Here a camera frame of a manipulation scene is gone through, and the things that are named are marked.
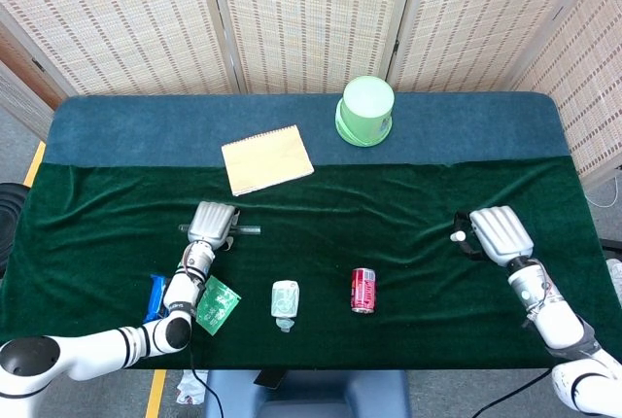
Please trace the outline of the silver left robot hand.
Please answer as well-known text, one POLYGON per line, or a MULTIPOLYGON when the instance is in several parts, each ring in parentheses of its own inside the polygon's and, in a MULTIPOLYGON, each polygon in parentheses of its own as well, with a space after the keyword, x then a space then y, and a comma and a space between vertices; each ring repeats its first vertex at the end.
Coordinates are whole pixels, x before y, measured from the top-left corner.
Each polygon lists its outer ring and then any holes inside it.
POLYGON ((187 230, 189 243, 203 241, 213 250, 228 250, 233 244, 230 231, 239 214, 240 210, 232 205, 200 201, 187 230))

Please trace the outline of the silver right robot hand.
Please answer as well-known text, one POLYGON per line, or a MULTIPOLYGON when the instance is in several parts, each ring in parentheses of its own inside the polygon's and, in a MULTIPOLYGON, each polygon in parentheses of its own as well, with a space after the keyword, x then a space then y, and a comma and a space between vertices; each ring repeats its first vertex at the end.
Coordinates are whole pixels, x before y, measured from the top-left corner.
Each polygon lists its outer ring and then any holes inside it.
POLYGON ((530 235, 507 205, 457 211, 450 240, 469 259, 487 257, 501 267, 516 258, 530 258, 534 248, 530 235))

